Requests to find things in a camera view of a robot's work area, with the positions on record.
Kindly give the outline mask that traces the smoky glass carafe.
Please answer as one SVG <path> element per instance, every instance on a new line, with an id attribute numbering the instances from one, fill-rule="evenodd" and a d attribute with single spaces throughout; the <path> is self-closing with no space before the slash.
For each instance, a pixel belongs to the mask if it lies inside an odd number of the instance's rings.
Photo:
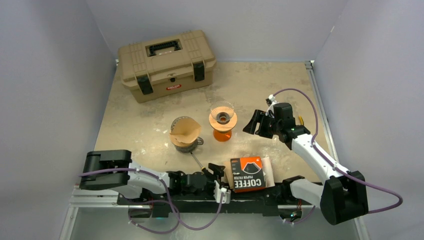
<path id="1" fill-rule="evenodd" d="M 171 124 L 169 139 L 177 151 L 190 153 L 204 144 L 200 137 L 201 131 L 201 125 L 193 118 L 180 116 Z"/>

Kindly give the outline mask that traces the clear glass dripper cone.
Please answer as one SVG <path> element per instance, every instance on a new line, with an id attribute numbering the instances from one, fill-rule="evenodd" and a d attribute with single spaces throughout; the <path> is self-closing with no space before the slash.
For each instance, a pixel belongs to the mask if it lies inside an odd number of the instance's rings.
<path id="1" fill-rule="evenodd" d="M 235 115 L 235 109 L 234 106 L 227 101 L 218 101 L 210 107 L 210 115 L 213 120 L 216 120 L 221 125 L 225 125 L 229 123 Z"/>

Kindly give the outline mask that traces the coffee paper filter box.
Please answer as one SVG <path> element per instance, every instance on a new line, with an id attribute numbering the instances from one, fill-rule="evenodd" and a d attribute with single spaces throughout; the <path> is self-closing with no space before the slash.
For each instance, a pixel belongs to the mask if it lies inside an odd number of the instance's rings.
<path id="1" fill-rule="evenodd" d="M 230 168 L 235 193 L 259 191 L 266 188 L 263 164 L 259 156 L 232 158 Z"/>

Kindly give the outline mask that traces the brown paper coffee filter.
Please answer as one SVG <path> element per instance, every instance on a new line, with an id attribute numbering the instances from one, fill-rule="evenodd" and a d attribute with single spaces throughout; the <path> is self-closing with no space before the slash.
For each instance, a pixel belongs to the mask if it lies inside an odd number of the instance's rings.
<path id="1" fill-rule="evenodd" d="M 176 123 L 173 124 L 173 128 L 169 133 L 169 138 L 170 141 L 171 138 L 173 138 L 179 142 L 192 143 L 199 137 L 201 130 L 201 125 L 193 118 L 183 117 L 178 119 Z"/>

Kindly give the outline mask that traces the orange glass carafe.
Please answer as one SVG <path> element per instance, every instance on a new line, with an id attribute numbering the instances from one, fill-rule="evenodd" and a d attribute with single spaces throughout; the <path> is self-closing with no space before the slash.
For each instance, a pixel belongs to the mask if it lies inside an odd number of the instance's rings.
<path id="1" fill-rule="evenodd" d="M 213 130 L 214 138 L 219 142 L 226 142 L 232 137 L 232 130 L 221 132 L 216 129 Z"/>

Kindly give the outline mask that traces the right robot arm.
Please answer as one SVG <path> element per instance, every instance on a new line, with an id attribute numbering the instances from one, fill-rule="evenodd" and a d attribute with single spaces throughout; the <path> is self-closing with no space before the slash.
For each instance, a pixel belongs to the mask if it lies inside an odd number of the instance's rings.
<path id="1" fill-rule="evenodd" d="M 281 183 L 280 196 L 288 204 L 304 200 L 321 210 L 326 221 L 337 225 L 369 212 L 365 177 L 338 163 L 313 139 L 311 132 L 296 124 L 293 108 L 287 102 L 276 103 L 268 112 L 255 110 L 243 132 L 271 139 L 278 136 L 291 151 L 300 156 L 318 176 L 321 184 L 302 176 Z"/>

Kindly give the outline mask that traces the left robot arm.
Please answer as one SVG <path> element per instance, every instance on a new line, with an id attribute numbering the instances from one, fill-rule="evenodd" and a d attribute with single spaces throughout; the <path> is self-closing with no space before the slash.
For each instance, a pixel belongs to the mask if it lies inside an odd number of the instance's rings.
<path id="1" fill-rule="evenodd" d="M 183 171 L 159 172 L 132 161 L 129 150 L 90 151 L 86 155 L 79 187 L 90 191 L 112 190 L 138 205 L 146 203 L 149 195 L 165 194 L 229 203 L 231 190 L 221 181 L 224 166 L 209 166 L 212 171 L 203 168 L 191 174 Z"/>

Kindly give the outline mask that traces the yellow black screwdriver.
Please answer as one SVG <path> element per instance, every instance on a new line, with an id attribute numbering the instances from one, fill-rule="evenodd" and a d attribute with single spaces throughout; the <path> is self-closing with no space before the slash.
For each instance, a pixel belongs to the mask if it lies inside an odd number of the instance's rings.
<path id="1" fill-rule="evenodd" d="M 190 153 L 190 155 L 194 158 L 195 162 L 199 165 L 199 167 L 201 168 L 201 172 L 203 174 L 206 174 L 206 168 L 200 163 L 200 161 L 198 160 L 198 158 L 195 156 L 195 154 L 193 152 Z"/>

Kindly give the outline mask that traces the tan plastic toolbox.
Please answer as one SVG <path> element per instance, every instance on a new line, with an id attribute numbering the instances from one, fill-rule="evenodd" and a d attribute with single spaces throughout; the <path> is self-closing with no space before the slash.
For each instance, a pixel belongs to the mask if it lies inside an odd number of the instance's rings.
<path id="1" fill-rule="evenodd" d="M 117 56 L 121 83 L 137 103 L 211 85 L 217 63 L 202 30 L 127 44 Z"/>

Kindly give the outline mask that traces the yellow handled pliers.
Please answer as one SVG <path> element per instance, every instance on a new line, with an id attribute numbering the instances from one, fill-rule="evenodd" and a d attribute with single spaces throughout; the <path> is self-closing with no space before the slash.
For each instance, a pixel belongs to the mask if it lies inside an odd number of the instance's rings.
<path id="1" fill-rule="evenodd" d="M 300 125 L 304 125 L 304 120 L 303 120 L 303 118 L 299 115 L 298 116 L 298 119 L 299 119 L 299 123 L 300 123 Z"/>

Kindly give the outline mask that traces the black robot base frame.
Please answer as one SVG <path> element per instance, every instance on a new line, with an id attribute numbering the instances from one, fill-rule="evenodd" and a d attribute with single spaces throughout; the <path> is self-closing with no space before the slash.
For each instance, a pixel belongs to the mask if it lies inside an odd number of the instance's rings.
<path id="1" fill-rule="evenodd" d="M 76 203 L 83 207 L 93 205 L 97 208 L 128 207 L 144 209 L 146 213 L 134 213 L 135 218 L 167 218 L 172 213 L 168 200 L 171 200 L 180 213 L 215 214 L 218 209 L 222 214 L 261 214 L 264 217 L 281 216 L 290 218 L 291 214 L 300 218 L 301 206 L 311 207 L 311 204 L 300 199 L 285 199 L 281 195 L 281 186 L 265 188 L 260 191 L 232 193 L 226 201 L 214 193 L 203 192 L 200 195 L 153 194 L 142 190 L 140 197 L 129 199 L 114 190 L 84 190 L 76 186 L 72 195 Z"/>

